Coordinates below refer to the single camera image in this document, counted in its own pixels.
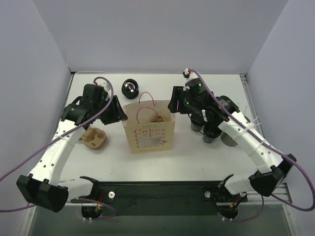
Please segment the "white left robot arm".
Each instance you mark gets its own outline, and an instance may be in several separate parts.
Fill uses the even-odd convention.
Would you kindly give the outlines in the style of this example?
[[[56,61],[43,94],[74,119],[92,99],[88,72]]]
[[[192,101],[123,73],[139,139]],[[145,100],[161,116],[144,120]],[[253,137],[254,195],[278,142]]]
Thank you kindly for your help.
[[[61,115],[54,139],[17,187],[28,203],[59,212],[69,200],[84,197],[95,202],[101,196],[99,182],[81,176],[61,183],[61,173],[73,148],[89,125],[99,119],[104,125],[127,120],[110,82],[106,86],[86,84],[83,94],[68,104]]]

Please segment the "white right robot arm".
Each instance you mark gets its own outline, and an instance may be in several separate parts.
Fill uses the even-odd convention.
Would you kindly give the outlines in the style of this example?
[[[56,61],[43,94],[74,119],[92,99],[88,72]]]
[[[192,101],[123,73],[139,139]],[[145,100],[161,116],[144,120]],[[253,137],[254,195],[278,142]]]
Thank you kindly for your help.
[[[191,129],[200,132],[206,143],[225,133],[256,165],[253,174],[231,174],[221,182],[218,194],[225,201],[247,191],[269,197],[292,168],[290,162],[265,146],[267,142],[254,123],[229,97],[210,95],[199,78],[187,81],[185,86],[174,86],[168,109],[171,113],[188,114]]]

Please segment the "black paper coffee cup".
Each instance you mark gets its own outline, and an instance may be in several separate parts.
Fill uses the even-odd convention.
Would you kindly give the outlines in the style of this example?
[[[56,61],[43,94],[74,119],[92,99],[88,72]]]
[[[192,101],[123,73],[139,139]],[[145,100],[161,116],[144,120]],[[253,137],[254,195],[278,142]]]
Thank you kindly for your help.
[[[190,127],[193,131],[199,132],[200,129],[204,126],[204,119],[198,114],[192,114],[190,116]]]

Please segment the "pink cream paper bag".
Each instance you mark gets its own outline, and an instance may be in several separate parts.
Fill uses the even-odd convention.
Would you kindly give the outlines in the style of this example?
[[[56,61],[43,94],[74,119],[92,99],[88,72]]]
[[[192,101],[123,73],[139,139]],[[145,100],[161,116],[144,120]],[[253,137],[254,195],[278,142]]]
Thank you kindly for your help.
[[[123,121],[131,153],[172,150],[174,147],[175,114],[168,109],[168,100],[142,101],[123,106],[128,120]],[[155,116],[164,116],[167,122],[150,122]]]

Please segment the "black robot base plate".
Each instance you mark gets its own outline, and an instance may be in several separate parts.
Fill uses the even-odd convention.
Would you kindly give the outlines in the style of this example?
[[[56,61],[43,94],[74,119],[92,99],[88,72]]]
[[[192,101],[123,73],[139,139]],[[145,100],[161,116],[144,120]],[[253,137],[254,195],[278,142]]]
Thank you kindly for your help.
[[[245,193],[232,195],[220,181],[99,182],[91,194],[72,200],[83,203],[82,215],[110,216],[209,216],[236,217]]]

